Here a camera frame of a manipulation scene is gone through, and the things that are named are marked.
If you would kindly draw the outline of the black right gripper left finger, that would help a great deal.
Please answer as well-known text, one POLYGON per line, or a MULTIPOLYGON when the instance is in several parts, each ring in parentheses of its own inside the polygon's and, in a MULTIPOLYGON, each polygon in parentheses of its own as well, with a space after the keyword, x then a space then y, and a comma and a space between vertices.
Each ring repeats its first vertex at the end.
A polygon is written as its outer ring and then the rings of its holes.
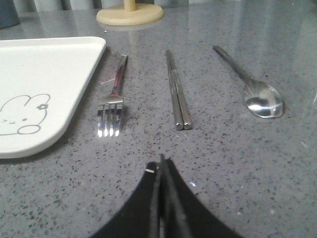
POLYGON ((116 215, 92 237, 158 238, 160 226, 160 171, 155 162, 144 174, 129 199, 116 215))

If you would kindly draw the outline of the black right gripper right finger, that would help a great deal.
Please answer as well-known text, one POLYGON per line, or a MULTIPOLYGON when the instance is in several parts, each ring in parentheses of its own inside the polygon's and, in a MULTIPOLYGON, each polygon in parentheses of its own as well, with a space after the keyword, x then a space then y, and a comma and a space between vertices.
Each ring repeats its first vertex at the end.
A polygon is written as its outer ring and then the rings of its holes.
POLYGON ((165 238, 240 238, 198 200, 174 162, 160 156, 160 198, 165 238))

